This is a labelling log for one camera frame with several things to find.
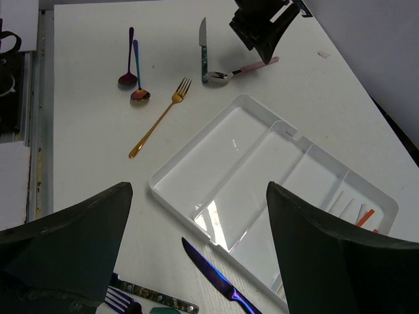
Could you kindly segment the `white chopstick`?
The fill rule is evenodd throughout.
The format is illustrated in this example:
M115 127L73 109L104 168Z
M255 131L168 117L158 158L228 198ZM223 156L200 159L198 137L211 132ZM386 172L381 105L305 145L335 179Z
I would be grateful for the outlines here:
M333 204L330 206L328 213L330 213L332 215L334 214L334 212L336 211L336 208L338 207L343 195L344 195L344 191L342 190L340 192L340 194L334 200Z
M347 204L347 206L344 208L344 210L341 212L341 214L340 214L340 218L344 218L347 214L348 214L348 212L350 211L350 208L351 208L351 206L352 206L352 204L353 204L353 202L354 202L354 198L352 198L349 202L348 202L348 204Z

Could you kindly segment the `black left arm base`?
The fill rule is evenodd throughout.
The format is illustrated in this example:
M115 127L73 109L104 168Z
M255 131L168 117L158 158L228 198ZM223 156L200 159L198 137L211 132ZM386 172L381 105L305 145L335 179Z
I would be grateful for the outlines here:
M20 131L25 59L20 51L22 39L11 31L3 30L1 19L1 44L6 39L12 39L13 45L1 53L1 135Z

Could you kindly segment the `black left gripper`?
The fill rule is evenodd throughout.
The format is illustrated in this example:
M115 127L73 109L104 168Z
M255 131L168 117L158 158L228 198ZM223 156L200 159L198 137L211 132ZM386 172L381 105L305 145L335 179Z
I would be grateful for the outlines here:
M237 1L236 4L238 9L229 26L267 64L282 35L299 15L299 7L292 1Z

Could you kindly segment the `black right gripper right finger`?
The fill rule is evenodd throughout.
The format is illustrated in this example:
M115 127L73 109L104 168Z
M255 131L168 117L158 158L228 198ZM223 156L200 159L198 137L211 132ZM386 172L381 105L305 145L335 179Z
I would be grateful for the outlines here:
M365 230L270 182L268 216L290 313L417 313L418 244Z

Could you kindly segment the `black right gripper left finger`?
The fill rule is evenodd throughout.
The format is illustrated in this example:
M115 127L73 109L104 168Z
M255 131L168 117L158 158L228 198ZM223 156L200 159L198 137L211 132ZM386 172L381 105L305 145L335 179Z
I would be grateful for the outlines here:
M133 197L118 183L1 231L2 313L95 313L104 302Z

